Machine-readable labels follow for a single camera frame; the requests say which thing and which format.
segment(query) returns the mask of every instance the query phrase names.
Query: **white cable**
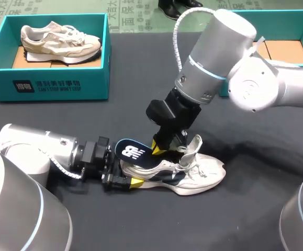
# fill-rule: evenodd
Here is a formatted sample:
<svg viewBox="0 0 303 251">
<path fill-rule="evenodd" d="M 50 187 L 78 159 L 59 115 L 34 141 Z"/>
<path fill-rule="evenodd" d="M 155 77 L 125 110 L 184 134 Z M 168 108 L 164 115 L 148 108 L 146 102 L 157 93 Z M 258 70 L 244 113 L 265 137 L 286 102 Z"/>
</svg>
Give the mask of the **white cable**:
<svg viewBox="0 0 303 251">
<path fill-rule="evenodd" d="M 180 25 L 181 21 L 184 19 L 184 17 L 186 17 L 188 14 L 190 14 L 192 12 L 206 12 L 206 13 L 214 14 L 215 10 L 212 10 L 209 8 L 204 8 L 204 7 L 196 7 L 196 8 L 192 8 L 192 9 L 188 9 L 188 10 L 184 11 L 181 14 L 181 16 L 178 18 L 176 24 L 174 25 L 172 42 L 173 42 L 174 55 L 176 57 L 179 72 L 182 70 L 182 61 L 181 61 L 181 57 L 179 55 L 178 40 L 177 40 L 179 25 Z"/>
<path fill-rule="evenodd" d="M 31 145 L 31 144 L 28 144 L 28 143 L 15 143 L 15 142 L 9 141 L 9 142 L 7 142 L 7 143 L 5 143 L 5 144 L 3 144 L 3 145 L 0 146 L 0 153 L 1 153 L 1 151 L 3 151 L 6 148 L 9 148 L 9 147 L 14 146 L 14 145 L 22 145 L 22 144 Z M 40 148 L 38 148 L 38 150 L 40 150 L 43 154 L 45 154 L 55 164 L 55 166 L 58 167 L 58 169 L 63 174 L 65 174 L 65 175 L 67 175 L 67 176 L 69 176 L 71 178 L 74 178 L 74 179 L 81 179 L 82 178 L 81 175 L 71 173 L 68 170 L 66 170 L 64 167 L 62 167 L 61 164 L 59 164 L 59 162 L 50 153 L 48 153 L 47 151 L 42 150 Z"/>
</svg>

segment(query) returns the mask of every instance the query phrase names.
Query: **shoe insole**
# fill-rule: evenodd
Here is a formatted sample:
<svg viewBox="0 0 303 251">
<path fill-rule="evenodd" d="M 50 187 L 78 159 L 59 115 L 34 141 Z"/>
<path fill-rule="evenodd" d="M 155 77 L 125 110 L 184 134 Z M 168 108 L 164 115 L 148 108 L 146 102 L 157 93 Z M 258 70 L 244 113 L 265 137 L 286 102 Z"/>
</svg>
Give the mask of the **shoe insole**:
<svg viewBox="0 0 303 251">
<path fill-rule="evenodd" d="M 153 155 L 153 149 L 131 139 L 122 139 L 115 146 L 115 155 L 132 165 L 137 165 L 145 169 L 158 166 L 162 160 L 178 163 L 183 153 L 177 151 L 166 151 L 159 155 Z"/>
</svg>

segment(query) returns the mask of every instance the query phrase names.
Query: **shoelace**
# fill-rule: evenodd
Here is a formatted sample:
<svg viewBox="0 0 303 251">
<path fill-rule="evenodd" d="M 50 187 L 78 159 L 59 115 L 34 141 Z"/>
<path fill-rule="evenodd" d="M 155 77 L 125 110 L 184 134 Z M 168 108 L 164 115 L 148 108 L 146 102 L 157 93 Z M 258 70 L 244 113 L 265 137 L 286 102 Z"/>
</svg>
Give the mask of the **shoelace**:
<svg viewBox="0 0 303 251">
<path fill-rule="evenodd" d="M 186 147 L 184 146 L 179 146 L 177 148 L 177 151 L 180 152 L 180 153 L 183 153 L 186 151 Z M 192 170 L 193 168 L 197 167 L 198 168 L 198 171 L 199 171 L 199 174 L 200 176 L 202 177 L 206 177 L 207 175 L 205 174 L 204 170 L 200 167 L 200 164 L 198 163 L 198 160 L 197 160 L 197 155 L 194 156 L 194 160 L 189 163 L 187 166 L 182 166 L 181 164 L 177 164 L 175 166 L 175 170 L 178 171 L 178 172 L 181 172 L 181 171 L 184 171 L 188 174 L 188 176 L 194 180 L 194 178 L 191 176 L 191 174 L 189 173 L 190 170 Z"/>
<path fill-rule="evenodd" d="M 80 45 L 85 42 L 85 33 L 78 31 L 71 25 L 63 25 L 63 27 L 67 29 L 65 33 L 68 36 L 67 41 L 71 41 L 74 45 Z"/>
</svg>

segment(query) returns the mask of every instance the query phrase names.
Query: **black tabletop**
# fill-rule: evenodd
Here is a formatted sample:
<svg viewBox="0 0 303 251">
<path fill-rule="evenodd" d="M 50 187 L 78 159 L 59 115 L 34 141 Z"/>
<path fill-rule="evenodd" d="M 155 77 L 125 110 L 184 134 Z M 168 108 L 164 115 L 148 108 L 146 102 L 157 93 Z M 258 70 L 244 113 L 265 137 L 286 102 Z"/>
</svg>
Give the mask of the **black tabletop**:
<svg viewBox="0 0 303 251">
<path fill-rule="evenodd" d="M 179 35 L 182 59 L 198 35 Z M 158 127 L 145 109 L 168 94 L 177 75 L 172 34 L 114 34 L 111 41 L 107 101 L 0 104 L 0 129 L 15 123 L 82 141 L 102 135 L 150 145 Z M 97 181 L 82 188 L 53 181 L 50 191 L 72 217 L 72 251 L 282 250 L 279 215 L 303 180 L 303 109 L 247 113 L 216 97 L 188 132 L 203 137 L 202 153 L 226 164 L 225 179 L 199 195 L 105 193 Z"/>
</svg>

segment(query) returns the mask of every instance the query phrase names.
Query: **sneaker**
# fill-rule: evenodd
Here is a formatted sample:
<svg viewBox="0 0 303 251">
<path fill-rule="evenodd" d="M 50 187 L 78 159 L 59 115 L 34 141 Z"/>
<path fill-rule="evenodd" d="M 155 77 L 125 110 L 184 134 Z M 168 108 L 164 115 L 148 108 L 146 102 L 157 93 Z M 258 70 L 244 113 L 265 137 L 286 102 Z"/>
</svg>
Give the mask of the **sneaker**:
<svg viewBox="0 0 303 251">
<path fill-rule="evenodd" d="M 98 37 L 55 22 L 39 29 L 23 26 L 21 41 L 28 62 L 61 61 L 78 64 L 95 59 L 101 53 Z"/>
<path fill-rule="evenodd" d="M 144 180 L 139 188 L 167 187 L 179 195 L 204 192 L 218 185 L 226 171 L 220 160 L 198 153 L 202 144 L 196 135 L 188 147 L 178 149 L 184 152 L 178 163 L 164 159 L 157 166 L 145 168 L 121 160 L 121 169 L 127 176 Z"/>
</svg>

